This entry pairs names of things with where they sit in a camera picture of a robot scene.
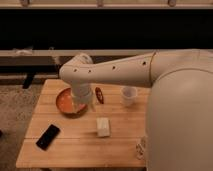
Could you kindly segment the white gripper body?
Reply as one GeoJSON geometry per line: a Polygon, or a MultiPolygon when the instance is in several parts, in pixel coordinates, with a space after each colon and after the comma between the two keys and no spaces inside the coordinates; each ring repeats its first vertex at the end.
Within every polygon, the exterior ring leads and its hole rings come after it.
{"type": "Polygon", "coordinates": [[[89,108],[93,107],[93,91],[89,83],[72,84],[71,96],[75,111],[78,111],[82,104],[86,104],[89,108]]]}

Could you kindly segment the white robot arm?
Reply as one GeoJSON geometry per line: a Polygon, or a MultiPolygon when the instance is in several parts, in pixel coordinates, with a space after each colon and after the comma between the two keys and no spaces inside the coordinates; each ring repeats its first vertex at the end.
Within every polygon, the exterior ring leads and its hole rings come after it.
{"type": "Polygon", "coordinates": [[[59,75],[79,103],[90,101],[92,83],[148,88],[147,171],[213,171],[213,53],[155,51],[97,64],[81,53],[59,75]]]}

